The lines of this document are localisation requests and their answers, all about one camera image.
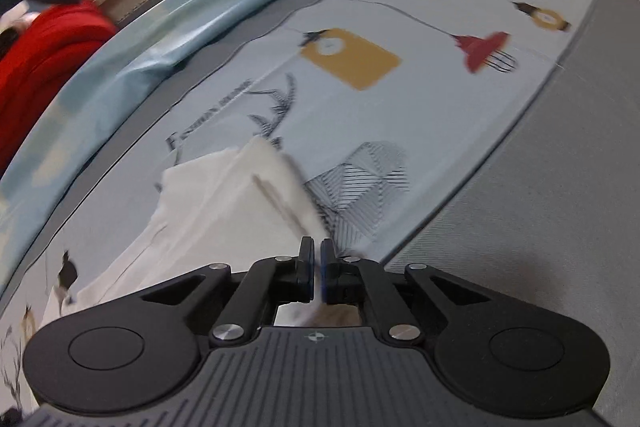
white garment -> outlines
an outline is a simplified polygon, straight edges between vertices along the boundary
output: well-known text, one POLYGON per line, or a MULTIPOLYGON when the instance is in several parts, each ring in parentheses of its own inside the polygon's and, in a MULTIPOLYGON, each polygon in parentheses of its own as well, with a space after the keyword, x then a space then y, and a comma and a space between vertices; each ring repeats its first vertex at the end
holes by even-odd
MULTIPOLYGON (((303 235, 327 237, 301 182, 282 154, 256 137, 167 169, 146 229, 73 301, 53 288, 41 327, 56 318, 153 286, 212 263, 234 272, 266 257, 296 256, 303 235)), ((302 325, 321 306, 278 309, 280 325, 302 325)))

red fabric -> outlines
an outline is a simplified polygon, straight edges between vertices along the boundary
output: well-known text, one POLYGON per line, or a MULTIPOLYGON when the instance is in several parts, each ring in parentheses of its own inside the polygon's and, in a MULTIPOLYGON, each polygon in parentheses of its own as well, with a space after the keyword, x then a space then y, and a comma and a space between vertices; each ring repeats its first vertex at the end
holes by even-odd
POLYGON ((41 13, 0 61, 0 172, 58 91, 116 27, 91 1, 41 13))

silver screw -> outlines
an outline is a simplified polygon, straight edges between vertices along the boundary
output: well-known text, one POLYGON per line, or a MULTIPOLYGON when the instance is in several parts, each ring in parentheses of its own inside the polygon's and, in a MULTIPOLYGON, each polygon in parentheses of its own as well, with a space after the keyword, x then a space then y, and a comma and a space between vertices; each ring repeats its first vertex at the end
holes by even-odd
POLYGON ((420 330, 411 324, 398 324, 390 328, 389 336, 396 341, 414 341, 420 336, 420 330))
POLYGON ((213 336, 219 341, 234 341, 244 335, 244 329, 238 324, 220 324, 213 328, 213 336))

ribbed gray plate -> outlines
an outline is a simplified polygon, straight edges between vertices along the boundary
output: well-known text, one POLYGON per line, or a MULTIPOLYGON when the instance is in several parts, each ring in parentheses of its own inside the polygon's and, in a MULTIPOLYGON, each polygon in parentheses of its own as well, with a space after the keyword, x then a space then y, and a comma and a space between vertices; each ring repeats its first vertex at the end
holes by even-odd
POLYGON ((517 420, 452 395, 420 352, 370 328, 263 328, 251 344, 213 351, 191 383, 147 410, 78 417, 49 406, 27 427, 601 426, 590 411, 517 420))

light blue blanket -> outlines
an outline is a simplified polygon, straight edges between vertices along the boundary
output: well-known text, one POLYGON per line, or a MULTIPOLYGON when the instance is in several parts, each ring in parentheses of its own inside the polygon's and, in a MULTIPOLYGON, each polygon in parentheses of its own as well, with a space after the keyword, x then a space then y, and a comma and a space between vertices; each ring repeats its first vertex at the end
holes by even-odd
POLYGON ((0 179, 0 294, 82 166, 173 67, 271 0, 165 0, 60 91, 0 179))

